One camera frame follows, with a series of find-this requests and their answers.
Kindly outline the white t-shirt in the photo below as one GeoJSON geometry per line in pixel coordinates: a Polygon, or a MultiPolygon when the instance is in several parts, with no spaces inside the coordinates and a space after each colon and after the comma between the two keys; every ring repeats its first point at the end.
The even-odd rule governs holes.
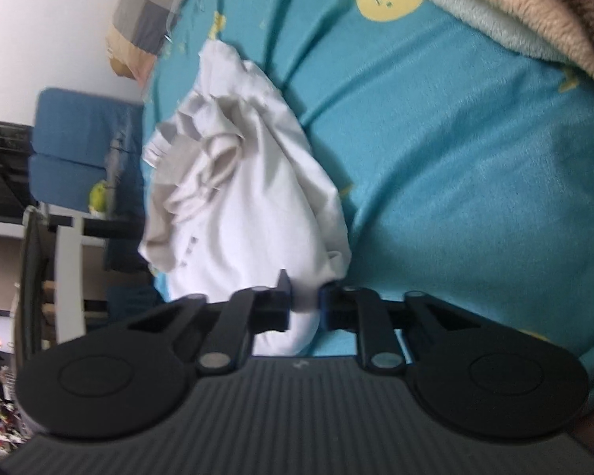
{"type": "Polygon", "coordinates": [[[347,274],[351,249],[339,192],[265,73],[234,47],[206,42],[192,90],[142,159],[150,179],[139,251],[168,296],[225,301],[286,272],[295,295],[287,330],[259,334],[253,351],[303,352],[320,322],[318,290],[347,274]]]}

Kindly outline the teal patterned bed sheet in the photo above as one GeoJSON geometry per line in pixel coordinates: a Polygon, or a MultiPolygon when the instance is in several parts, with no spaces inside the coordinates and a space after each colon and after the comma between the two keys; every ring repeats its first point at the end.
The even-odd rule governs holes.
{"type": "Polygon", "coordinates": [[[594,405],[594,82],[520,56],[431,2],[187,0],[146,89],[151,133],[208,36],[278,87],[336,183],[348,281],[420,289],[573,352],[594,405]]]}

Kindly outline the green plush toy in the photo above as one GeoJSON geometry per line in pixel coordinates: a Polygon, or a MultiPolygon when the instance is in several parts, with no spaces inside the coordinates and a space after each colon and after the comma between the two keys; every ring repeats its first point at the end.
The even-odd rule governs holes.
{"type": "Polygon", "coordinates": [[[95,218],[105,218],[107,212],[107,185],[105,180],[99,180],[92,186],[89,193],[89,212],[95,218]]]}

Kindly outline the grey cloth on chair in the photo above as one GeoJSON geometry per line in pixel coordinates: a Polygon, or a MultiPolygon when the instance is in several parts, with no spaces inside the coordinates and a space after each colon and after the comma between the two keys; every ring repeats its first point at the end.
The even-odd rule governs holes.
{"type": "Polygon", "coordinates": [[[126,110],[112,127],[111,142],[106,156],[106,189],[116,191],[124,171],[125,162],[133,151],[133,121],[131,112],[126,110]]]}

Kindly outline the white and black desk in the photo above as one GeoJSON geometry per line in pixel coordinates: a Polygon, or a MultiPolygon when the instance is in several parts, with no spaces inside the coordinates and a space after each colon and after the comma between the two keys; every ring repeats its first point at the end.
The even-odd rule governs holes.
{"type": "Polygon", "coordinates": [[[15,352],[0,353],[27,360],[108,323],[105,298],[86,295],[83,242],[134,241],[140,238],[142,223],[50,215],[30,206],[24,210],[22,225],[15,296],[9,312],[2,315],[13,319],[15,352]]]}

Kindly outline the blue covered chair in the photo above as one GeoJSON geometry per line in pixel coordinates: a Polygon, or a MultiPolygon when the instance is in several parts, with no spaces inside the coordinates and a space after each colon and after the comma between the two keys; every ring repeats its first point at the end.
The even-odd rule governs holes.
{"type": "Polygon", "coordinates": [[[30,193],[39,203],[81,212],[89,210],[89,193],[106,181],[105,161],[112,127],[129,110],[133,151],[125,162],[116,191],[107,191],[105,219],[145,219],[141,172],[140,104],[48,88],[39,95],[29,160],[30,193]]]}

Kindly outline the white small heater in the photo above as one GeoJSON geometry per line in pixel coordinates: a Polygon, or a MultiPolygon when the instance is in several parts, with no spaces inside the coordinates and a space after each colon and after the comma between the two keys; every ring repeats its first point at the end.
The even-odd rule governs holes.
{"type": "Polygon", "coordinates": [[[15,339],[13,338],[13,319],[0,315],[0,352],[13,354],[15,352],[15,339]]]}

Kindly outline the dark window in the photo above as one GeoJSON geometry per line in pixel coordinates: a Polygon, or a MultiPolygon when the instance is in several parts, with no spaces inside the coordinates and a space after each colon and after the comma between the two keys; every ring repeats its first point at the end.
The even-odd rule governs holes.
{"type": "Polygon", "coordinates": [[[33,153],[29,125],[0,121],[0,222],[20,223],[30,195],[29,160],[33,153]]]}

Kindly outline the checkered pillow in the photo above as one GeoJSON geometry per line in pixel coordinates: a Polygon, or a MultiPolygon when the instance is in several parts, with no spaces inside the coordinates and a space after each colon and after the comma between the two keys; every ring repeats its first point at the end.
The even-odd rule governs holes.
{"type": "Polygon", "coordinates": [[[176,0],[119,0],[106,36],[109,63],[117,76],[145,87],[173,20],[176,0]]]}

